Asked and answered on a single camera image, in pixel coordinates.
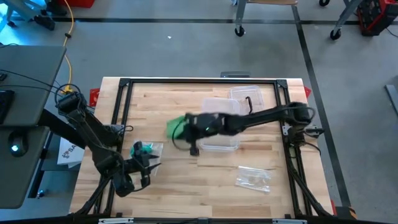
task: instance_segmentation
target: red equipment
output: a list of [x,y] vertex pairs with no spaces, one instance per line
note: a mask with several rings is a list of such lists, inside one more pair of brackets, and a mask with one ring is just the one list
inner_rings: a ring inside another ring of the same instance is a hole
[[358,6],[362,35],[379,35],[398,16],[397,0],[364,0]]
[[[90,8],[94,4],[94,0],[67,0],[68,4],[70,7],[86,7]],[[63,4],[64,6],[65,1],[64,0],[58,0],[59,4]]]

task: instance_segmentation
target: green object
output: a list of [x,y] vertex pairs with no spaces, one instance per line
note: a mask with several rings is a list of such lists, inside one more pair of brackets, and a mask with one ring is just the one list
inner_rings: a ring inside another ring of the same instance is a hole
[[[152,152],[152,146],[153,146],[153,143],[149,143],[149,144],[142,143],[141,151],[148,152],[148,154],[150,154]],[[134,155],[134,145],[132,145],[130,148],[130,156],[132,157],[132,155]]]
[[174,130],[175,130],[175,133],[174,133],[174,138],[175,139],[177,139],[178,136],[183,133],[183,131],[184,131],[184,119],[185,119],[185,116],[179,116],[178,118],[175,118],[175,119],[170,120],[170,121],[167,122],[167,127],[166,127],[166,136],[167,136],[167,138],[169,138],[169,139],[172,138]]

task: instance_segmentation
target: concrete floor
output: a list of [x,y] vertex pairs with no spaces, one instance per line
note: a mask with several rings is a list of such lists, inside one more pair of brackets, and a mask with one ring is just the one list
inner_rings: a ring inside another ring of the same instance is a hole
[[[301,20],[335,21],[344,5],[333,1],[321,8],[317,0],[306,0],[297,7]],[[233,19],[234,10],[229,0],[96,0],[91,9],[73,12],[75,17]],[[249,4],[245,19],[293,21],[294,17],[290,6]],[[17,29],[3,28],[0,42],[62,45],[70,27],[69,22],[58,22],[49,32],[34,23],[16,23]],[[252,77],[302,78],[312,88],[293,22],[244,28],[246,34],[239,38],[233,24],[77,22],[67,45],[73,83],[88,96],[105,76],[218,77],[223,71],[246,71]],[[359,219],[396,223],[398,117],[384,85],[398,75],[398,39],[387,31],[379,37],[362,37],[358,26],[344,26],[342,38],[332,42],[328,38],[332,28],[303,25],[349,197]],[[398,34],[397,26],[390,30]],[[64,62],[57,81],[67,79]],[[317,107],[313,94],[308,100]],[[51,100],[46,107],[55,112]],[[323,137],[319,145],[330,195],[339,205]],[[18,210],[0,210],[0,220],[67,214],[75,181],[73,172],[46,174],[42,188],[49,190],[49,196],[27,199]]]

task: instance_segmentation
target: table leg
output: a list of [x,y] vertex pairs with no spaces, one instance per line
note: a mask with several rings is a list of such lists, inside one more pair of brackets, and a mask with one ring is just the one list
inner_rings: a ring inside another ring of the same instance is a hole
[[341,36],[341,28],[343,27],[343,24],[347,21],[347,19],[354,13],[356,8],[361,4],[363,0],[345,0],[346,8],[344,11],[340,14],[340,18],[338,19],[335,28],[332,30],[330,33],[330,38],[332,40],[337,40]]
[[244,8],[246,7],[247,0],[238,0],[238,10],[236,11],[236,20],[235,20],[235,34],[238,37],[244,35],[244,29],[242,27],[242,20],[244,15]]
[[46,109],[43,110],[38,125],[49,127],[51,132],[70,141],[72,144],[79,146],[82,149],[86,147],[86,143],[84,142],[83,138],[80,137],[73,127],[57,118],[54,114]]

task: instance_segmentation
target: clear plastic bag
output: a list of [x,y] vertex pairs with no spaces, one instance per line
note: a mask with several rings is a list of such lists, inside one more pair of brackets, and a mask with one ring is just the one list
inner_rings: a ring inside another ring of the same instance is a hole
[[[162,151],[163,151],[163,143],[160,143],[160,142],[144,142],[144,141],[142,141],[142,146],[143,146],[143,147],[145,147],[145,146],[151,147],[151,148],[152,148],[151,154],[159,157],[159,158],[156,158],[156,159],[149,159],[149,165],[150,165],[150,166],[153,166],[153,165],[155,165],[155,164],[160,163],[160,158],[162,157]],[[160,167],[160,166],[155,167],[155,169],[153,169],[153,170],[150,172],[150,175],[151,175],[151,176],[156,176],[157,169],[158,169],[159,167]]]
[[271,175],[268,171],[243,166],[239,166],[238,169],[235,185],[265,193],[270,192]]

